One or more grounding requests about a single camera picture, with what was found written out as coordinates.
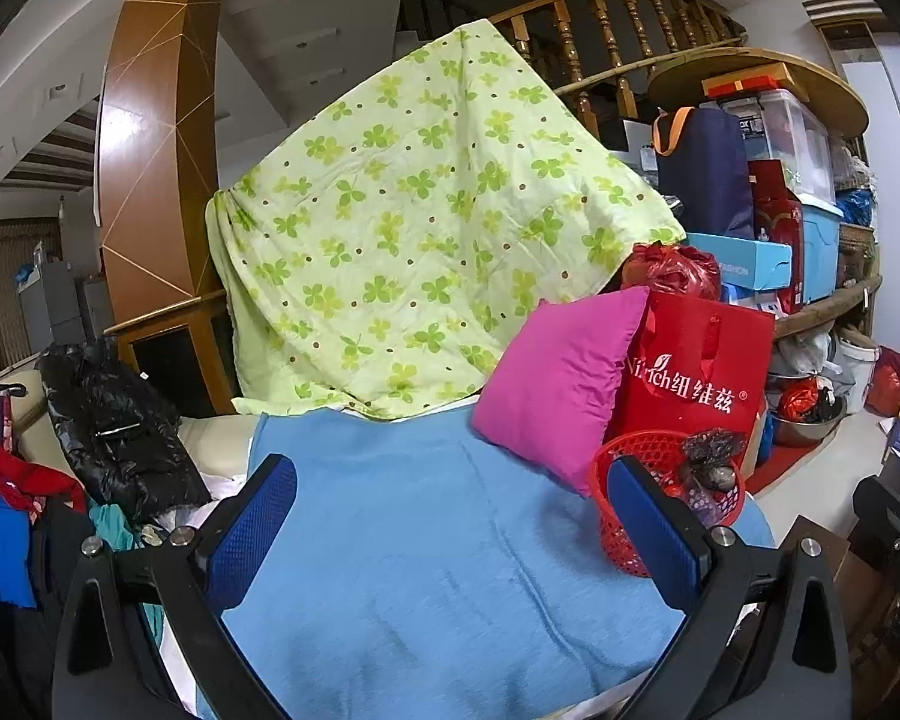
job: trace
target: green cloth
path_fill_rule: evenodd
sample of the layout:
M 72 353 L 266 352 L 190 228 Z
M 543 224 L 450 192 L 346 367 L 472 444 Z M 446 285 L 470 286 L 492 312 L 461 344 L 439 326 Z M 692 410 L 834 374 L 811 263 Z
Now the green cloth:
M 206 211 L 243 413 L 416 415 L 479 389 L 540 298 L 683 237 L 489 22 L 367 79 Z
M 127 552 L 130 549 L 142 549 L 143 541 L 130 531 L 124 510 L 115 503 L 100 506 L 94 501 L 90 502 L 90 511 L 87 512 L 97 536 L 110 545 L 114 552 Z M 163 638 L 163 607 L 156 604 L 141 604 L 146 616 L 146 624 L 149 625 L 157 646 Z

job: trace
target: white bucket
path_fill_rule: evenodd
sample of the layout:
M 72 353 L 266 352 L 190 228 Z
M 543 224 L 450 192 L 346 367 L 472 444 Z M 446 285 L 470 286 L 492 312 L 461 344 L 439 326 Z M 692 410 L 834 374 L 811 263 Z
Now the white bucket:
M 874 345 L 872 349 L 855 346 L 843 338 L 837 338 L 840 351 L 847 358 L 847 367 L 853 373 L 853 389 L 847 394 L 847 413 L 857 413 L 864 408 L 866 391 L 869 382 L 874 376 L 877 358 L 880 356 L 880 347 Z

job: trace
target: metal bolt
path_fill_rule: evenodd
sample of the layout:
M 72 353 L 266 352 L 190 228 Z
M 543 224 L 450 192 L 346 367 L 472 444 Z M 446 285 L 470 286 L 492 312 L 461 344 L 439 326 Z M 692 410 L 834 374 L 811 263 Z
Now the metal bolt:
M 197 529 L 191 525 L 181 525 L 170 531 L 170 543 L 175 547 L 185 547 L 197 536 Z
M 816 557 L 820 555 L 820 552 L 823 552 L 820 547 L 820 542 L 816 540 L 816 538 L 804 538 L 803 541 L 800 542 L 800 549 L 807 553 L 810 557 Z
M 87 536 L 80 545 L 80 552 L 85 557 L 96 557 L 103 550 L 103 539 L 99 536 Z
M 710 530 L 710 537 L 713 541 L 716 541 L 722 547 L 731 546 L 735 541 L 737 541 L 736 533 L 730 530 L 730 528 L 725 528 L 722 525 L 718 525 L 716 528 L 712 528 Z

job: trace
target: plastic storage box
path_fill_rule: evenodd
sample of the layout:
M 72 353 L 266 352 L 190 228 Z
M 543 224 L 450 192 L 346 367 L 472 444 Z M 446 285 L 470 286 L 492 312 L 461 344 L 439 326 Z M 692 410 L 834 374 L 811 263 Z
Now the plastic storage box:
M 787 187 L 800 200 L 834 201 L 826 127 L 790 92 L 761 92 L 720 108 L 740 118 L 746 159 L 778 159 Z
M 760 292 L 790 283 L 793 251 L 785 244 L 703 233 L 687 233 L 687 242 L 717 259 L 720 279 L 725 284 Z
M 844 215 L 830 203 L 807 197 L 803 205 L 803 302 L 832 295 L 837 286 L 840 222 Z

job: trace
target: red clothing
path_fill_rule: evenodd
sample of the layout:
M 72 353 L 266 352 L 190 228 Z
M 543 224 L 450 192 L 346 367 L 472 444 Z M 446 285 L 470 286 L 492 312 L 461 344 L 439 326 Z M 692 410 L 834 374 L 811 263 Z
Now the red clothing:
M 26 463 L 0 446 L 0 497 L 12 509 L 38 512 L 34 498 L 67 495 L 78 512 L 86 512 L 83 488 L 73 477 L 36 463 Z

